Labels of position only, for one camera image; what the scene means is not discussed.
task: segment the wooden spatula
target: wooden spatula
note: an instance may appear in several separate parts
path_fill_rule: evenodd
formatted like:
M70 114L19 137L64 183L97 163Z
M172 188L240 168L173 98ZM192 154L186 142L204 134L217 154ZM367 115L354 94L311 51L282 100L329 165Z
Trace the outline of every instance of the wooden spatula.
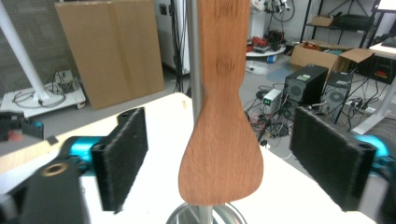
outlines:
M180 195L190 204L242 199L262 182L262 154L238 94L245 75L249 4L199 1L205 97L178 178Z

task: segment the computer tower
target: computer tower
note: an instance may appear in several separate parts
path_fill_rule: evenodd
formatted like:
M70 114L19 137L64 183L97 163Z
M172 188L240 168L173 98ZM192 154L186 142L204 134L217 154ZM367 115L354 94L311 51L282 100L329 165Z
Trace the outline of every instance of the computer tower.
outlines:
M344 107L344 103L350 92L353 75L343 72L332 72L327 80L321 101L326 101L326 111L333 123L337 123L338 117Z
M313 105L320 102L328 68L308 64L288 75L283 89L284 98L299 105Z
M281 115L285 119L294 120L295 109L300 106L299 103L287 100L281 108Z

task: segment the black foam pad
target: black foam pad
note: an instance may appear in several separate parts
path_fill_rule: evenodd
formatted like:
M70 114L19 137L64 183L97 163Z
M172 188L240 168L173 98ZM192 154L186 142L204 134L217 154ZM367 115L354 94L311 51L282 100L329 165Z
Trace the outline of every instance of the black foam pad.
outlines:
M149 149L144 108L118 116L119 125L92 147L92 161L105 211L118 213Z
M297 107L290 149L344 211L359 207L376 148L336 127L325 114Z

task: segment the cardboard box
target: cardboard box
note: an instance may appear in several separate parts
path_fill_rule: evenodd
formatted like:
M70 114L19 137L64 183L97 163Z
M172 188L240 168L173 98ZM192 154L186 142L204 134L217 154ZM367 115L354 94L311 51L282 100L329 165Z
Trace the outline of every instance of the cardboard box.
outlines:
M311 25L329 27L332 25L332 18L329 15L318 15L312 18Z
M55 6L93 109L163 90L152 0Z
M329 76L331 71L346 72L350 62L360 63L372 55L373 53L368 49L355 49L310 40L294 47L290 63L298 66L312 63L327 67Z

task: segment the metal pole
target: metal pole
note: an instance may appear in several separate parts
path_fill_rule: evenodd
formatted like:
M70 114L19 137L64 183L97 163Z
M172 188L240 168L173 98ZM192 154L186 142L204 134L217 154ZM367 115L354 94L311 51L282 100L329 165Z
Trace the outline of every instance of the metal pole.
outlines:
M190 79L191 79L191 98L194 121L198 119L204 98L201 75L201 51L198 23L198 0L186 0L186 12L188 21L189 50L190 50ZM200 206L200 223L213 223L213 206Z
M29 55L26 52L25 47L23 46L20 37L18 36L17 31L15 30L14 25L9 18L7 11L3 5L3 2L0 0L0 28L3 30L4 35L6 36L9 45L17 56L18 61L21 64L23 71L25 72L27 78L30 81L35 93L40 100L47 100L50 97L47 95L44 90L44 86L38 77L37 71L33 67L32 61L29 58Z

